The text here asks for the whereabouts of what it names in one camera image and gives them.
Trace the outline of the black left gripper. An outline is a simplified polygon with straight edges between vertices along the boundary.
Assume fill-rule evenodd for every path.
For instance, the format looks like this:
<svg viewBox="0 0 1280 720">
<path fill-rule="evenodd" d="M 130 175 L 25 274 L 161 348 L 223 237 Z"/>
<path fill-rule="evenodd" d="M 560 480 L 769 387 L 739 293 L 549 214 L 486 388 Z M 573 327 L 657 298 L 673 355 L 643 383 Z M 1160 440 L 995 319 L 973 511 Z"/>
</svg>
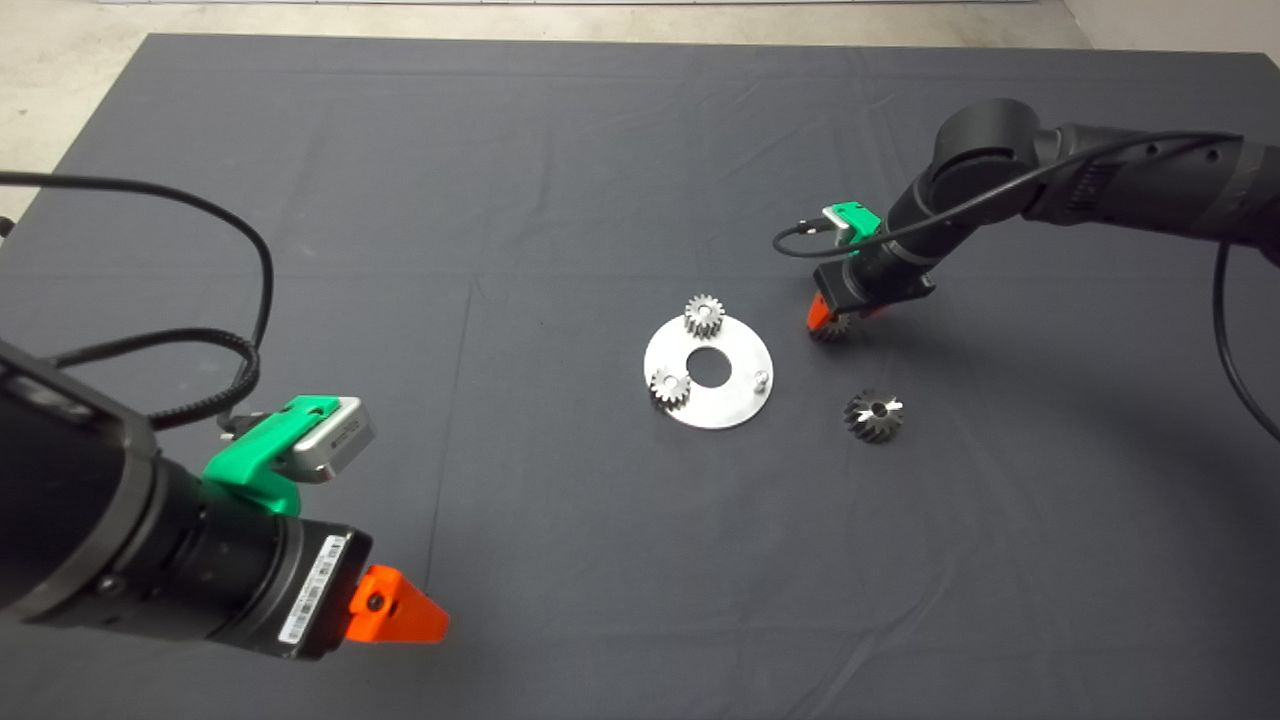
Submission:
<svg viewBox="0 0 1280 720">
<path fill-rule="evenodd" d="M 340 647 L 346 632 L 366 644 L 442 643 L 449 614 L 399 570 L 366 570 L 371 550 L 371 536 L 355 527 L 283 518 L 282 550 L 230 625 L 230 647 L 317 661 Z"/>
</svg>

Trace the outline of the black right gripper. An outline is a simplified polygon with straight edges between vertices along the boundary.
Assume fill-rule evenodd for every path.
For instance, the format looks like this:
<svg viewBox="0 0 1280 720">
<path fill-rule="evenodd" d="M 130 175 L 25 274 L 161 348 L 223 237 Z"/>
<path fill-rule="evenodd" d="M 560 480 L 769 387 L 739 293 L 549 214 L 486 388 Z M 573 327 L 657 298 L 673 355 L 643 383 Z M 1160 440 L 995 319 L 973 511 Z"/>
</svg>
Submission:
<svg viewBox="0 0 1280 720">
<path fill-rule="evenodd" d="M 817 292 L 806 310 L 806 331 L 846 331 L 838 313 L 870 319 L 896 304 L 936 292 L 927 268 L 895 255 L 856 255 L 819 264 L 813 272 Z"/>
</svg>

